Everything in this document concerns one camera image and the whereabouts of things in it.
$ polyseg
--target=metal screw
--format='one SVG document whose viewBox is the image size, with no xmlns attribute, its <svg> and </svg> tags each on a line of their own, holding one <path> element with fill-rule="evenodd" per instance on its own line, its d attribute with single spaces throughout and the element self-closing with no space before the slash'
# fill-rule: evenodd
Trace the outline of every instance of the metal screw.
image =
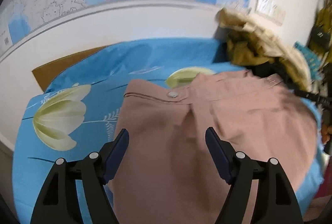
<svg viewBox="0 0 332 224">
<path fill-rule="evenodd" d="M 239 158 L 239 159 L 244 159 L 246 157 L 246 155 L 243 152 L 237 152 L 236 157 Z"/>
<path fill-rule="evenodd" d="M 270 162 L 273 164 L 273 165 L 277 165 L 279 163 L 279 161 L 277 159 L 270 159 Z"/>
<path fill-rule="evenodd" d="M 64 159 L 63 158 L 59 158 L 56 160 L 56 164 L 57 165 L 61 165 L 62 163 L 64 163 Z"/>
<path fill-rule="evenodd" d="M 96 159 L 98 156 L 99 156 L 99 154 L 97 152 L 93 152 L 93 153 L 89 154 L 90 159 Z"/>
</svg>

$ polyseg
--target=snap button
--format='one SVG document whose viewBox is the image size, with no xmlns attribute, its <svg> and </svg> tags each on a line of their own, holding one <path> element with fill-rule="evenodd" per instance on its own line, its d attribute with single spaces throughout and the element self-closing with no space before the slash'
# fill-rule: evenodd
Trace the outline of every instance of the snap button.
<svg viewBox="0 0 332 224">
<path fill-rule="evenodd" d="M 179 94 L 177 92 L 172 91 L 172 92 L 167 93 L 167 96 L 168 97 L 177 97 L 177 96 L 179 96 Z"/>
</svg>

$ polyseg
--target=blue bedsheet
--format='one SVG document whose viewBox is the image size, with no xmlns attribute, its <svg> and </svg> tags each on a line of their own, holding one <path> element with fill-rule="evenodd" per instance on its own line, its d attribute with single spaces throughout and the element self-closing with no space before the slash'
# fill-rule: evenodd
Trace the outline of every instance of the blue bedsheet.
<svg viewBox="0 0 332 224">
<path fill-rule="evenodd" d="M 149 39 L 116 44 L 68 68 L 54 79 L 45 94 L 32 98 L 19 128 L 13 161 L 14 202 L 20 223 L 30 223 L 39 191 L 57 158 L 82 159 L 113 140 L 123 93 L 130 80 L 140 78 L 167 87 L 168 76 L 183 67 L 201 66 L 215 72 L 243 69 L 220 62 L 226 57 L 216 56 L 217 50 L 222 49 L 214 39 Z M 49 109 L 50 102 L 58 105 Z M 66 124 L 68 127 L 54 130 Z M 71 141 L 64 145 L 46 138 L 44 133 L 52 137 L 69 134 Z M 307 178 L 296 193 L 302 212 L 307 207 L 305 201 L 312 198 L 322 182 L 319 159 L 315 159 Z M 79 181 L 77 192 L 84 223 L 90 224 Z"/>
</svg>

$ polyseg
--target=blue gripper pad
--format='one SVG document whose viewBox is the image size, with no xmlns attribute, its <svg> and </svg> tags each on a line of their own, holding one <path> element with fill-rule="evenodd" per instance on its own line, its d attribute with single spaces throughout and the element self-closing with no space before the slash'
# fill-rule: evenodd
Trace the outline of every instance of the blue gripper pad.
<svg viewBox="0 0 332 224">
<path fill-rule="evenodd" d="M 117 169 L 125 155 L 129 145 L 129 133 L 126 129 L 121 130 L 117 138 L 113 141 L 114 146 L 105 161 L 105 171 L 103 179 L 105 182 L 112 180 L 117 173 Z"/>
<path fill-rule="evenodd" d="M 220 140 L 213 128 L 208 128 L 206 130 L 205 142 L 220 177 L 224 179 L 227 184 L 231 184 L 234 179 L 231 174 L 231 161 L 235 155 L 235 150 L 232 145 Z"/>
</svg>

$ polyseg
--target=brown cardboard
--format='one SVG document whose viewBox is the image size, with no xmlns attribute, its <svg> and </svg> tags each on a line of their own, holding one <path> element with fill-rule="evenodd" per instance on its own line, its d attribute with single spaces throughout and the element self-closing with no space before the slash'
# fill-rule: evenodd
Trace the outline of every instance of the brown cardboard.
<svg viewBox="0 0 332 224">
<path fill-rule="evenodd" d="M 40 88 L 45 91 L 50 85 L 50 83 L 53 81 L 53 79 L 57 77 L 61 72 L 63 72 L 70 66 L 78 63 L 79 61 L 82 61 L 88 56 L 95 54 L 96 52 L 100 51 L 105 47 L 106 46 L 97 47 L 59 58 L 57 60 L 35 68 L 34 70 L 32 70 L 32 73 L 36 78 Z"/>
</svg>

